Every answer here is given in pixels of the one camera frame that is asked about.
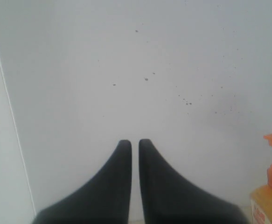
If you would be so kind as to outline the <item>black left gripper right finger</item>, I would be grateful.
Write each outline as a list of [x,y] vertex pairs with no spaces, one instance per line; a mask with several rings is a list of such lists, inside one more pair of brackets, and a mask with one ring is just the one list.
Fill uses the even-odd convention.
[[247,224],[240,208],[180,175],[149,139],[139,141],[139,182],[147,224]]

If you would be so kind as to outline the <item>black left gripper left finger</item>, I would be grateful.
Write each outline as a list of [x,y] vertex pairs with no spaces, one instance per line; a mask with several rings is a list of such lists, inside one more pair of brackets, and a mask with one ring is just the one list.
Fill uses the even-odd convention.
[[105,165],[81,188],[40,211],[35,224],[126,224],[132,187],[132,145],[120,140]]

